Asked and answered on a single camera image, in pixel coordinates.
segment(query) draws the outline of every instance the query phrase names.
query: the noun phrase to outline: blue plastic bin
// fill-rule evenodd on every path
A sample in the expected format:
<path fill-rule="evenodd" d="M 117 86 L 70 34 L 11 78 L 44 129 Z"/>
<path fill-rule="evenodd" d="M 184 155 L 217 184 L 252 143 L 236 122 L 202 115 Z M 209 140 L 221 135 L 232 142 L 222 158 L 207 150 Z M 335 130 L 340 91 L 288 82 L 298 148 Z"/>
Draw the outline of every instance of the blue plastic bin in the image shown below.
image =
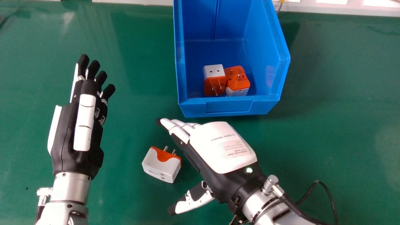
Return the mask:
<path fill-rule="evenodd" d="M 271 0 L 174 0 L 178 103 L 185 117 L 268 113 L 279 101 L 290 55 Z M 205 65 L 241 65 L 247 96 L 205 97 Z"/>

